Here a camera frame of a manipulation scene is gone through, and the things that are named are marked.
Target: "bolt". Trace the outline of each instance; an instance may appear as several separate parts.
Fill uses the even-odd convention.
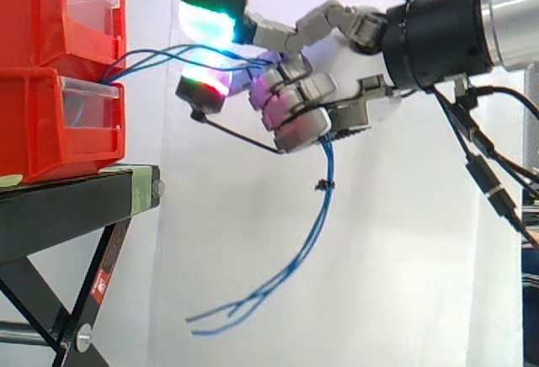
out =
[[[155,180],[152,185],[153,197],[161,198],[165,194],[165,183],[162,180]]]
[[[92,344],[92,326],[89,323],[82,325],[77,331],[76,342],[77,351],[85,353]]]

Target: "blue cables bundle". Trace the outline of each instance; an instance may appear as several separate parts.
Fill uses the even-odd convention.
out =
[[[316,244],[326,221],[334,190],[334,149],[331,141],[326,136],[320,140],[320,143],[328,159],[327,179],[320,181],[317,187],[317,189],[324,190],[323,203],[322,208],[318,213],[318,217],[314,221],[312,229],[309,232],[307,239],[303,243],[302,248],[278,274],[263,283],[260,287],[258,287],[258,289],[247,295],[242,300],[230,302],[228,304],[218,306],[213,310],[187,318],[187,323],[193,323],[204,320],[209,316],[214,316],[219,313],[226,313],[226,317],[230,320],[229,323],[211,330],[192,329],[191,332],[193,335],[202,337],[214,336],[225,332],[232,327],[240,325],[247,318],[249,318],[249,316],[251,316],[273,292],[275,292],[294,274],[294,272],[300,267],[300,265],[312,251],[312,248]]]
[[[205,64],[203,62],[199,61],[193,61],[187,58],[184,58],[183,55],[189,51],[193,50],[204,50],[209,51],[211,53],[214,53],[219,56],[223,56],[226,58],[229,58],[234,61],[243,61],[246,63],[246,65],[241,66],[231,66],[231,67],[219,67],[219,66],[210,66],[208,64]],[[125,70],[118,72],[114,75],[110,75],[110,73],[113,71],[115,66],[117,66],[119,63],[121,63],[123,60],[125,60],[129,56],[134,55],[140,55],[140,54],[147,54],[150,55],[143,60],[140,60],[136,62],[135,64],[127,67]],[[154,61],[154,59],[158,57],[165,57],[162,60]],[[155,66],[161,66],[162,64],[165,64],[171,60],[181,61],[185,64],[191,64],[195,66],[201,66],[203,68],[208,68],[210,70],[215,71],[224,71],[224,72],[235,72],[235,71],[243,71],[243,70],[249,70],[249,69],[259,69],[264,66],[268,66],[273,64],[272,61],[263,60],[259,58],[247,58],[244,56],[240,56],[239,54],[233,53],[231,51],[223,51],[216,49],[214,47],[210,47],[208,45],[172,45],[164,50],[154,50],[154,49],[138,49],[133,50],[125,53],[122,57],[120,57],[118,60],[114,61],[109,68],[104,72],[103,76],[101,77],[100,82],[103,84],[109,84],[112,83],[122,77],[125,77],[126,75],[130,75],[133,72],[139,72],[146,70],[148,68],[152,68]]]

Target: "black metal stand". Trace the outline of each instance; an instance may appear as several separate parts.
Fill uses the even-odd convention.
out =
[[[131,217],[159,205],[159,169],[110,168],[88,178],[0,189],[0,290],[28,324],[0,322],[0,343],[50,347],[53,367],[105,367],[92,329]],[[104,227],[70,313],[28,256]]]

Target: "white backdrop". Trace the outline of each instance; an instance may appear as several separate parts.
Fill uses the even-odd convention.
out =
[[[293,24],[324,0],[249,1],[251,11]],[[175,17],[173,26],[173,42],[185,41]],[[349,69],[354,79],[369,71]],[[185,316],[242,298],[295,254],[320,206],[312,187],[324,165],[320,148],[273,157],[189,122],[173,95],[178,74],[169,75],[150,365],[521,363],[519,238],[479,198],[424,95],[335,144],[328,223],[294,277],[241,327],[190,337]],[[522,88],[520,74],[477,82]],[[478,118],[520,160],[518,105],[491,98]],[[245,96],[227,101],[219,120],[269,139]]]
[[[129,48],[168,45],[170,4],[171,0],[127,0]],[[160,162],[165,77],[163,67],[122,80],[126,88],[126,162]],[[146,365],[157,218],[158,210],[152,210],[133,219],[94,328],[96,345],[113,367]],[[32,257],[68,308],[77,297],[98,240],[99,232],[95,232]],[[3,295],[0,319],[22,321]],[[44,367],[51,365],[52,356],[45,348],[0,344],[2,367]]]

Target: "red storage drawer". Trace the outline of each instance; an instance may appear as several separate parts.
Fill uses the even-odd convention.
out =
[[[32,184],[96,173],[125,155],[121,85],[0,69],[0,178]]]
[[[125,54],[125,0],[0,0],[0,18],[0,67],[97,82]]]

